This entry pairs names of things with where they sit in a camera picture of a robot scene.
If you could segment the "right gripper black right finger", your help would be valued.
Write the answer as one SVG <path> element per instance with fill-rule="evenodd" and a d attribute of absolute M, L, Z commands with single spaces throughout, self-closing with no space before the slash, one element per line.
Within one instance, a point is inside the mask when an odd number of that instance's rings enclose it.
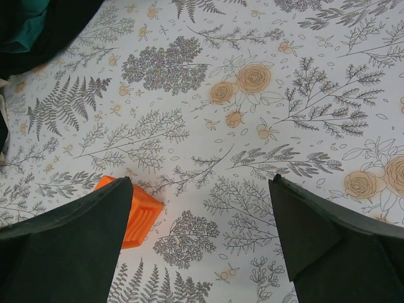
<path fill-rule="evenodd" d="M 299 302 L 403 302 L 403 228 L 316 196 L 280 174 L 268 185 Z"/>

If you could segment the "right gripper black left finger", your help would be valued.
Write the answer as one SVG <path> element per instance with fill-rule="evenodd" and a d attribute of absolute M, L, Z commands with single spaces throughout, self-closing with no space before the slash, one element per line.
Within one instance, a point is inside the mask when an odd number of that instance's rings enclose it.
<path fill-rule="evenodd" d="M 118 178 L 1 228 L 1 302 L 106 302 L 132 195 Z"/>

